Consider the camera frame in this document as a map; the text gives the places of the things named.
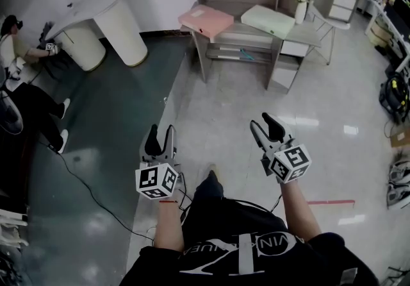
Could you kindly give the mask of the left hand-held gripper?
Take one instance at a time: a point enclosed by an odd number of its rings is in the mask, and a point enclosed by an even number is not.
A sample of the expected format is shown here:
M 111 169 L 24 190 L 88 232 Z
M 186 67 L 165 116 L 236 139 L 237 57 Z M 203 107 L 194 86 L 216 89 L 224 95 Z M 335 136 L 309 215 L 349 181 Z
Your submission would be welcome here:
M 157 139 L 158 125 L 153 124 L 140 145 L 140 168 L 135 171 L 136 191 L 148 199 L 164 199 L 174 193 L 181 167 L 176 162 L 176 129 L 169 125 L 163 151 Z

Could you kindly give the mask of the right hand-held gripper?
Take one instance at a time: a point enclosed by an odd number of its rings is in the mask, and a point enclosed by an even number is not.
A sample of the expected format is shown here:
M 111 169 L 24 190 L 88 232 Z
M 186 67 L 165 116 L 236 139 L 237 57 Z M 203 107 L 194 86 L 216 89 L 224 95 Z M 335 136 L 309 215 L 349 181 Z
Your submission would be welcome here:
M 255 120 L 250 122 L 250 131 L 264 152 L 261 159 L 267 176 L 274 177 L 278 183 L 285 184 L 305 175 L 312 159 L 304 144 L 292 138 L 290 127 L 278 116 L 262 113 L 268 126 L 268 135 Z M 272 147 L 272 142 L 279 141 Z

